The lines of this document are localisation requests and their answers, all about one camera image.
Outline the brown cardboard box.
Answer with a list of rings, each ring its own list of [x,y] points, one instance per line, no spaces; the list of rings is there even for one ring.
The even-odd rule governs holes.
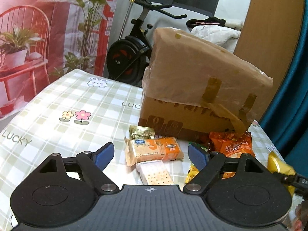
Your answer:
[[[139,124],[195,141],[246,132],[264,114],[273,80],[249,62],[175,28],[158,28],[142,80]]]

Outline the plaid bunny bedsheet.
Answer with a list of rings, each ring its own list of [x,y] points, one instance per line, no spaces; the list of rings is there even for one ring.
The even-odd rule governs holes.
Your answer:
[[[115,145],[106,172],[116,182],[138,184],[125,164],[125,138],[139,121],[140,88],[76,69],[36,95],[1,131],[1,230],[12,228],[13,190],[49,154],[64,156]]]

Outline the orange-red snack bag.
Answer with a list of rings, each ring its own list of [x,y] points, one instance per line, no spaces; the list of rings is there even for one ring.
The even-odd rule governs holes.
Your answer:
[[[243,134],[234,132],[211,132],[209,139],[211,151],[220,152],[226,157],[240,158],[243,153],[248,153],[255,157],[250,132]]]

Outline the clear cracker pack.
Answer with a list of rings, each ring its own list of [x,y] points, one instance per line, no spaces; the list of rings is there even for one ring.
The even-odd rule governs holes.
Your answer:
[[[173,179],[162,160],[140,162],[136,169],[144,185],[173,185]]]

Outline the black exercise bike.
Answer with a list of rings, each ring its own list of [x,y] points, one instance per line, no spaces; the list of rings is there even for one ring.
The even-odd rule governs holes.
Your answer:
[[[142,6],[142,13],[138,18],[131,20],[133,27],[130,34],[122,38],[129,13],[134,4]],[[153,10],[173,19],[187,18],[186,14],[176,16],[164,11],[165,8],[170,7],[172,7],[171,4],[153,5],[150,0],[130,0],[119,39],[110,46],[106,55],[109,79],[138,87],[141,85],[144,71],[151,58],[152,46],[147,39],[147,33],[153,28],[153,25],[147,24],[146,30],[142,30],[141,27],[148,13]]]

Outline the yellow snack bag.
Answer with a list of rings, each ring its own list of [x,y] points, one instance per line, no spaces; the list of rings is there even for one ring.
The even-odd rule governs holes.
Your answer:
[[[283,160],[281,160],[274,151],[271,151],[269,153],[267,169],[271,173],[279,172],[279,173],[283,173],[286,175],[294,175],[296,173],[293,167],[285,163]]]

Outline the red printed backdrop cloth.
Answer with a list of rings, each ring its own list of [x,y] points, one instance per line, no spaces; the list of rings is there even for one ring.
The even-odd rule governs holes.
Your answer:
[[[1,0],[1,119],[74,69],[102,75],[117,0]]]

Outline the teal curtain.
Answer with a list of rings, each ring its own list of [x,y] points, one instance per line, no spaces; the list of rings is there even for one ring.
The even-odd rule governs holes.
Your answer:
[[[260,125],[285,161],[307,173],[307,0],[289,70]]]

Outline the white quilted blanket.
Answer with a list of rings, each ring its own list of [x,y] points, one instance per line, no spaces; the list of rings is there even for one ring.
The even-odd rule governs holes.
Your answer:
[[[228,19],[222,26],[220,23],[199,21],[191,30],[191,34],[223,47],[233,53],[241,35],[244,22],[237,19]]]

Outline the yellow-orange small snack packet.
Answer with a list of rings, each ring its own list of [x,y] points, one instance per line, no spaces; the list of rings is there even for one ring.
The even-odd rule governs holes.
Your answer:
[[[192,163],[190,164],[187,177],[185,178],[185,184],[188,184],[197,174],[199,170]],[[231,178],[235,175],[235,172],[226,172],[223,174],[223,179]]]

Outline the orange cracker pack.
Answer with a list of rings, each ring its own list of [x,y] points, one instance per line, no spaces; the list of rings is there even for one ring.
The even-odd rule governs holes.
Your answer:
[[[175,137],[124,140],[126,165],[129,167],[140,162],[184,159],[184,153]]]

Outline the wooden door panel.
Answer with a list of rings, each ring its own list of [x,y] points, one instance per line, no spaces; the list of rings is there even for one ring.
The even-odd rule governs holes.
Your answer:
[[[305,0],[251,0],[234,54],[273,79],[273,87],[256,101],[263,102],[258,121],[283,82],[298,43]]]

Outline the black garment with pink trim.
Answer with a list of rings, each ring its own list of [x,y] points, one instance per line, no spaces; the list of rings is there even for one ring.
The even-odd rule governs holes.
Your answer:
[[[224,27],[226,24],[226,21],[224,19],[219,19],[217,17],[208,17],[204,20],[199,19],[190,19],[186,22],[186,26],[189,29],[193,29],[196,26],[205,26],[205,25],[217,25]]]

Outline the olive green snack packet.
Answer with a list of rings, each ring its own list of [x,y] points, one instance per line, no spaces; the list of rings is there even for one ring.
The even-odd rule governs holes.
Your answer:
[[[130,139],[153,139],[155,137],[155,130],[150,127],[130,125]]]

